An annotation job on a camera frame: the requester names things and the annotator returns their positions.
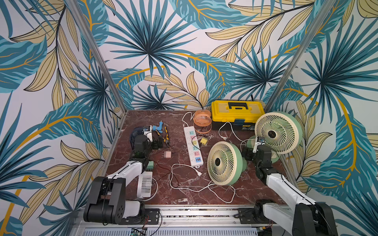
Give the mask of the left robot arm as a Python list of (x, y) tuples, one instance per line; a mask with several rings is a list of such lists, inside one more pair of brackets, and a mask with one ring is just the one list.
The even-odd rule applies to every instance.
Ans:
[(149, 155), (153, 149), (163, 147), (162, 138), (155, 140), (153, 133), (161, 132), (161, 129), (161, 126), (150, 125), (133, 130), (129, 161), (115, 173), (94, 179), (83, 213), (84, 221), (103, 225), (157, 225), (162, 222), (158, 208), (147, 208), (142, 200), (126, 198), (126, 187), (135, 178), (150, 174)]

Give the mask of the green usb charger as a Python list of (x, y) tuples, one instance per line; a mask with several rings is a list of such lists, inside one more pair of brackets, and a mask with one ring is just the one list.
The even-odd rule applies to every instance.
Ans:
[(154, 161), (149, 161), (146, 167), (146, 171), (152, 171), (154, 169)]

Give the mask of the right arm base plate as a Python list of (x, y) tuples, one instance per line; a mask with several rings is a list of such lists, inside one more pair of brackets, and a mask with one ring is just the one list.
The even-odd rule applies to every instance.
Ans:
[(268, 220), (263, 219), (261, 211), (254, 208), (238, 208), (233, 217), (239, 219), (241, 224), (264, 224), (268, 222)]

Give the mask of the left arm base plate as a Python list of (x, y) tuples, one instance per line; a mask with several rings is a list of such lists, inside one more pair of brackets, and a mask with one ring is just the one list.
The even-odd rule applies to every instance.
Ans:
[(161, 223), (160, 209), (147, 208), (141, 215), (129, 217), (129, 225), (158, 225)]

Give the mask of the pink usb charger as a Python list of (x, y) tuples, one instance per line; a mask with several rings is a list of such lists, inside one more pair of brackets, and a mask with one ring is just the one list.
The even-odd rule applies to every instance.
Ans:
[(165, 159), (171, 159), (172, 157), (172, 152), (171, 151), (165, 151), (164, 152), (164, 158)]

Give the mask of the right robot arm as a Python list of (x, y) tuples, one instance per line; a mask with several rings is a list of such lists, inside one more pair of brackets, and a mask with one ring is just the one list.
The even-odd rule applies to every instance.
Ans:
[(272, 150), (263, 138), (252, 136), (247, 140), (242, 155), (253, 162), (257, 178), (290, 208), (284, 209), (272, 200), (258, 200), (254, 207), (257, 220), (272, 221), (292, 236), (338, 234), (331, 207), (302, 193), (272, 166)]

